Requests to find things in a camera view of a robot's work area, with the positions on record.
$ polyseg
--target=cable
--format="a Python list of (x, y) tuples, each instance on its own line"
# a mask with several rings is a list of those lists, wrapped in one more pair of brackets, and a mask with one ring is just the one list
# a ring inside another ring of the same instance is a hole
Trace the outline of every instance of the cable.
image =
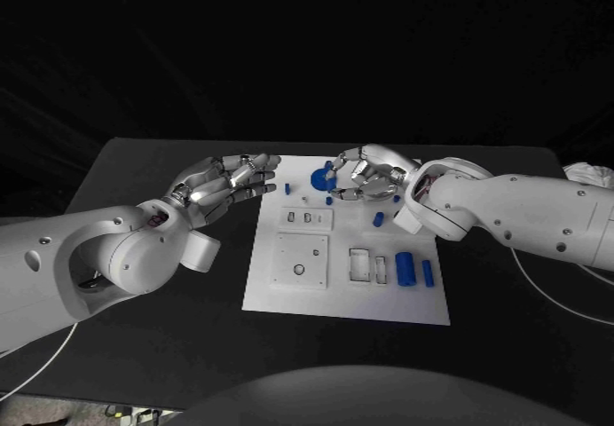
[(73, 335), (73, 330), (76, 329), (76, 324), (77, 322), (74, 322), (73, 327), (70, 328), (70, 333), (67, 334), (66, 339), (63, 340), (63, 343), (60, 347), (57, 348), (57, 351), (50, 356), (48, 361), (44, 363), (44, 365), (40, 367), (38, 371), (31, 375), (31, 377), (0, 398), (0, 402), (2, 402), (15, 392), (18, 392), (18, 390), (34, 380), (36, 376), (41, 373), (44, 368), (53, 362), (54, 357), (57, 357), (59, 353), (61, 352), (63, 346), (67, 344), (67, 341), (70, 340), (70, 337)]
[(14, 351), (18, 351), (25, 345), (23, 344), (21, 346), (18, 346), (15, 349), (11, 349), (10, 351), (5, 351), (0, 354), (0, 359), (5, 356), (10, 355)]
[(531, 286), (534, 287), (534, 289), (540, 292), (540, 294), (543, 295), (543, 297), (556, 305), (559, 306), (559, 308), (563, 308), (567, 312), (570, 312), (573, 315), (576, 315), (577, 317), (585, 318), (586, 320), (592, 320), (595, 322), (599, 322), (601, 324), (608, 324), (609, 326), (614, 326), (614, 322), (612, 321), (606, 321), (603, 319), (590, 317), (588, 315), (585, 315), (583, 313), (575, 311), (572, 308), (567, 308), (563, 304), (560, 304), (559, 302), (556, 302), (550, 296), (547, 296), (546, 292), (537, 287), (537, 284), (533, 282), (533, 280), (528, 277), (527, 272), (524, 271), (524, 268), (521, 267), (520, 261), (517, 260), (517, 256), (515, 256), (515, 251), (510, 248), (511, 250), (511, 255), (514, 255), (514, 259), (515, 259), (515, 263), (517, 263), (517, 267), (520, 268), (521, 273), (524, 274), (524, 278), (527, 279), (528, 283), (531, 284)]
[(614, 286), (614, 281), (608, 280), (605, 277), (602, 277), (596, 272), (590, 271), (582, 264), (577, 264), (577, 266), (598, 279), (606, 282), (609, 286)]

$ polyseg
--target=robotic arm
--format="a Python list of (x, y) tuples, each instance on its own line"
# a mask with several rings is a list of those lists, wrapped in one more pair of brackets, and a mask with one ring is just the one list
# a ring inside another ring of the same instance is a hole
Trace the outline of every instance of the robotic arm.
[(154, 291), (178, 264), (206, 272), (220, 243), (195, 229), (275, 190), (266, 180), (279, 161), (266, 154), (207, 158), (159, 200), (1, 226), (0, 352)]
[(416, 233), (423, 226), (459, 241), (479, 226), (511, 249), (614, 271), (614, 193), (569, 180), (492, 175), (445, 158), (422, 166), (377, 145), (344, 151), (327, 178), (347, 161), (355, 188), (331, 191), (341, 200), (384, 200), (403, 191), (393, 222)]

